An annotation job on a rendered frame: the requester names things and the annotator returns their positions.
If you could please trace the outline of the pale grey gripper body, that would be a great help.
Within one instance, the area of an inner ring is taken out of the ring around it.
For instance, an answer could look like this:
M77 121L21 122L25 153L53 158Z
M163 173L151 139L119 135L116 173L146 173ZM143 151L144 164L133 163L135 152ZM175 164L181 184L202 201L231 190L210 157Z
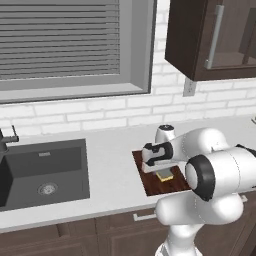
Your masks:
M157 172L157 171L161 171L164 169L172 168L174 166L177 166L177 163L167 162L167 163L160 163L160 164L155 164L153 166L149 166L148 164L143 162L142 163L142 171L144 173Z

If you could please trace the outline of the yellow sponge with grey top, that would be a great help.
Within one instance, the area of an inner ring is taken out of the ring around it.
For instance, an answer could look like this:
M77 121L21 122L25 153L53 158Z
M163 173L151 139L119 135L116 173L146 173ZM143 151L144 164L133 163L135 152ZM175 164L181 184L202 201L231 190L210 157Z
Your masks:
M166 182L173 178L173 174L169 169L157 171L156 175L161 182Z

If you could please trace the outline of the dark brown wooden cutting board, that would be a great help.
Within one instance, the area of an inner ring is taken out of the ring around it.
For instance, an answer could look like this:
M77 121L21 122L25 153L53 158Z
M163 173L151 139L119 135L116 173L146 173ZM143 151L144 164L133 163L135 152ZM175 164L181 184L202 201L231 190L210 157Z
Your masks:
M178 166L171 168L173 173L171 180L161 182L155 174L142 171L142 154L140 151L133 151L132 155L147 196L182 192L190 189Z

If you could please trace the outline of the brown drawer front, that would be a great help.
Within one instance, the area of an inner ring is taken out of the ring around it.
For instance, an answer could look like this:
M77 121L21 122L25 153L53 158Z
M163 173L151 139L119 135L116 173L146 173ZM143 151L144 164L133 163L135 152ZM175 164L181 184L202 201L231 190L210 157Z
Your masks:
M146 227L150 225L161 226L157 218L135 222L133 214L137 213L139 216L154 214L154 209L143 209L130 211L120 214L107 215L97 217L95 219L96 229L98 233L110 232L125 228Z

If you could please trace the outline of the brown cupboard door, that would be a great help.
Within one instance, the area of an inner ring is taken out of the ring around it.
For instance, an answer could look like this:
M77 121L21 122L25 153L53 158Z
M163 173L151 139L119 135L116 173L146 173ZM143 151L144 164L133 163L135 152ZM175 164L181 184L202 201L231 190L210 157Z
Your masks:
M168 229L158 226L115 230L98 235L100 256L155 256Z

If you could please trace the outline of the dark grey sink basin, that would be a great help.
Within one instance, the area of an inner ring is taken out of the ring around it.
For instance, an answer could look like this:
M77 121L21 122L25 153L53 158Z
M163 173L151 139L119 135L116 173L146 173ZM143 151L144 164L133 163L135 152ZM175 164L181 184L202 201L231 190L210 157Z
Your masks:
M13 146L0 153L0 212L89 197L85 139Z

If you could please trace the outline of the grey framed window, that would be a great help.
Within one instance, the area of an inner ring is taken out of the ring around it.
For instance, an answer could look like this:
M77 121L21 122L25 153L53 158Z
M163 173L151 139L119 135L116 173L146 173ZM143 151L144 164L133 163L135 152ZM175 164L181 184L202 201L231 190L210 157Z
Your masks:
M119 0L120 72L4 80L0 104L143 94L150 91L156 0Z

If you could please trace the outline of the brown panel below sink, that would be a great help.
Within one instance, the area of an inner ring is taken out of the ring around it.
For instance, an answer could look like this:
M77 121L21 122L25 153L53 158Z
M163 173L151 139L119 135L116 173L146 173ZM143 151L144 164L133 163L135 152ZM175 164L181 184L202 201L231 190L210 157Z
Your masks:
M62 223L2 233L0 256L99 256L94 222L85 232Z

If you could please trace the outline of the glass cupboard door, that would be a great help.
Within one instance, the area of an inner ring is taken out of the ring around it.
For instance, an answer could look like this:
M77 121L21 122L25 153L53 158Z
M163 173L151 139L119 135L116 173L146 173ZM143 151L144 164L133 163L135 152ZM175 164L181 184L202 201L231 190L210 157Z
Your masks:
M213 65L206 69L217 5L225 9ZM191 10L199 21L191 79L256 78L256 0L191 0Z

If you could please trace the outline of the dark grey tap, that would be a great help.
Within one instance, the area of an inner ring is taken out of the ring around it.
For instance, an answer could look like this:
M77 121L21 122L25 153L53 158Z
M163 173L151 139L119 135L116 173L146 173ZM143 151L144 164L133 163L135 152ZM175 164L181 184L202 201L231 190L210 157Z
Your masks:
M0 129L0 153L6 153L8 151L8 143L14 143L19 141L19 136L16 133L15 127L12 127L12 130L12 136L4 136L2 130Z

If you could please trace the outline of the grey window blinds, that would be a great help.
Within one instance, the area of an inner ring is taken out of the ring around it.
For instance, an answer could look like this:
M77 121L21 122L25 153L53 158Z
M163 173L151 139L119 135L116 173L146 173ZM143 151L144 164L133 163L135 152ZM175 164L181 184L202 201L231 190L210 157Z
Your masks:
M1 79L119 72L119 0L0 0Z

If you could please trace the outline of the grey wall socket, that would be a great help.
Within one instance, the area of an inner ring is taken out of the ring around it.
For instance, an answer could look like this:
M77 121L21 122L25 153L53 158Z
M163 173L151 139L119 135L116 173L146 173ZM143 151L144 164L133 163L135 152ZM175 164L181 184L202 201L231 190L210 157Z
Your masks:
M197 83L189 78L185 78L183 96L191 97L195 95Z

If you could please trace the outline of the dark brown wall cupboard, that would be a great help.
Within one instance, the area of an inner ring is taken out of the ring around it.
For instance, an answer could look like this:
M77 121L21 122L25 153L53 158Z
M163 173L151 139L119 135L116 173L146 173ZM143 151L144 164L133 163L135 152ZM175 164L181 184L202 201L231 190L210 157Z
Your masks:
M191 0L171 0L165 59L189 79L196 57L198 25Z

